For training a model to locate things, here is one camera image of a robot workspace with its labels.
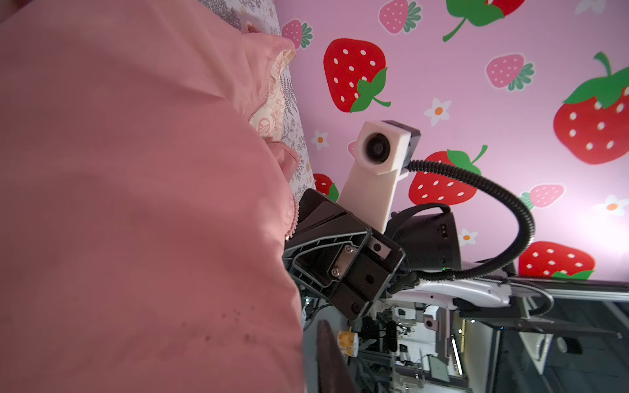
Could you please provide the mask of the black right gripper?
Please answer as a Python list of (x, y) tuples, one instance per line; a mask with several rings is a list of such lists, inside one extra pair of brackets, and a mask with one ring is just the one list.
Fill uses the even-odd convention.
[(313, 189), (302, 195), (298, 214), (283, 252), (288, 273), (347, 320), (364, 317), (406, 257), (404, 249)]

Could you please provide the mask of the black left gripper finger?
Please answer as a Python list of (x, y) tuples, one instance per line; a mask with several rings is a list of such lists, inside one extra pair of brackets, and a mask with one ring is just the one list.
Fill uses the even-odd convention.
[(316, 355), (319, 392), (357, 393), (337, 338), (333, 335), (327, 320), (320, 320), (317, 323)]

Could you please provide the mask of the pink Snoopy hooded jacket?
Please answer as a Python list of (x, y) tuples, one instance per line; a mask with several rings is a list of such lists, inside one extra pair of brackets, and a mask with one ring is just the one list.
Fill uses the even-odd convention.
[(2, 391), (306, 390), (298, 157), (251, 124), (293, 54), (198, 1), (2, 22)]

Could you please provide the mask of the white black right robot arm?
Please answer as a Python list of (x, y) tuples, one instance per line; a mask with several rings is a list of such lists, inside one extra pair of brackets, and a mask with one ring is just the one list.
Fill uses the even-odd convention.
[(471, 319), (529, 319), (549, 312), (548, 291), (493, 272), (484, 260), (462, 267), (455, 218), (443, 204), (394, 213), (378, 232), (323, 194), (309, 190), (299, 204), (296, 231), (283, 263), (306, 295), (337, 309), (348, 321), (395, 302), (422, 303)]

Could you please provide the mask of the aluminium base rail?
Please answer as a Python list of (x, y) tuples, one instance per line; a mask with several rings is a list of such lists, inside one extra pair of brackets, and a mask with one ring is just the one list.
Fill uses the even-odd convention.
[(541, 288), (555, 299), (628, 303), (627, 283), (554, 278), (508, 278), (508, 281)]

